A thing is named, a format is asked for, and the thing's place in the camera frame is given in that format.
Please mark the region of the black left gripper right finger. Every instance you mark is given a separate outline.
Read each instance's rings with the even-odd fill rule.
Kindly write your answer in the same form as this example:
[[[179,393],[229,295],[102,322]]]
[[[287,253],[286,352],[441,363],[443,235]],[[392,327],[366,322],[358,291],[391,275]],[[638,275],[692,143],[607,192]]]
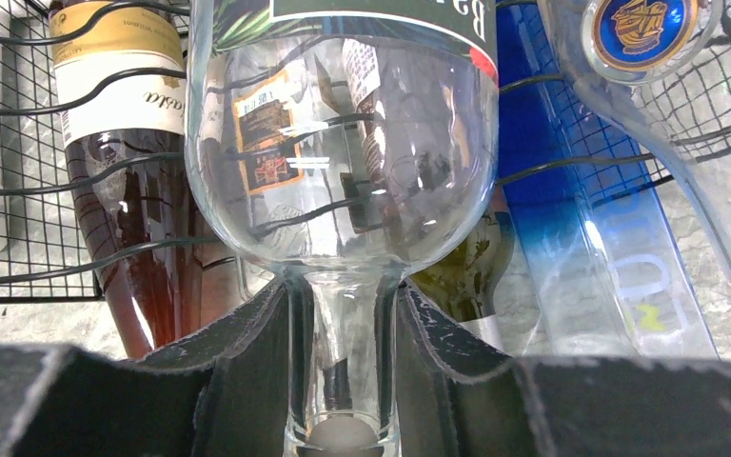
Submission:
[[[510,357],[397,296],[406,456],[731,456],[731,363]]]

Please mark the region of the dark bottle black capsule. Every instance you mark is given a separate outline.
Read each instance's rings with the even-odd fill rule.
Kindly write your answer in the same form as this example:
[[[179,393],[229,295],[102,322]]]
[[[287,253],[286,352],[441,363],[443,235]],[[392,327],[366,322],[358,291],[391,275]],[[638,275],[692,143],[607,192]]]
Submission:
[[[238,163],[258,241],[343,244],[397,225],[383,175],[366,160],[364,107],[379,82],[373,41],[299,36],[241,50],[232,106]]]

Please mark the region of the clear bottle black cap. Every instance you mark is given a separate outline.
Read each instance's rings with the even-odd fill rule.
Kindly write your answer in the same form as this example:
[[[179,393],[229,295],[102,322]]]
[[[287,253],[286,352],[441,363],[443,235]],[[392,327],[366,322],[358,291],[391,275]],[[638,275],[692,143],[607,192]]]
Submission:
[[[731,285],[731,1],[542,1],[578,98],[679,183]]]

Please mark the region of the clear bottle silver cap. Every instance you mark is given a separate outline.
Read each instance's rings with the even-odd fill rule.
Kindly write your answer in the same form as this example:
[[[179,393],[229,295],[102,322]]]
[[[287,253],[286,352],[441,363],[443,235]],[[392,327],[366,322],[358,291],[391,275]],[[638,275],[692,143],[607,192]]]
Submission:
[[[395,296],[484,212],[492,1],[194,1],[188,179],[288,294],[287,456],[395,456]]]

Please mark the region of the dark bottle gold foil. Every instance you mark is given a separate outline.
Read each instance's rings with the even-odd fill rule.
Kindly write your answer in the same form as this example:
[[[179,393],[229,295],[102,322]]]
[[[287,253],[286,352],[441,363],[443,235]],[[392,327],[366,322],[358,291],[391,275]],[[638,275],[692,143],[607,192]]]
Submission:
[[[161,1],[55,1],[49,31],[75,216],[128,357],[224,312],[184,166],[181,37]]]

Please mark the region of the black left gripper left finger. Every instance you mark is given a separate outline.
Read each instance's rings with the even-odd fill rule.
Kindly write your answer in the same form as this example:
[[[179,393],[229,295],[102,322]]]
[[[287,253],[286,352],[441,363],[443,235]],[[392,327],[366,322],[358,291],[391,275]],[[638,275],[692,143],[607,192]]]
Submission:
[[[0,456],[279,456],[286,301],[250,301],[140,361],[0,345]]]

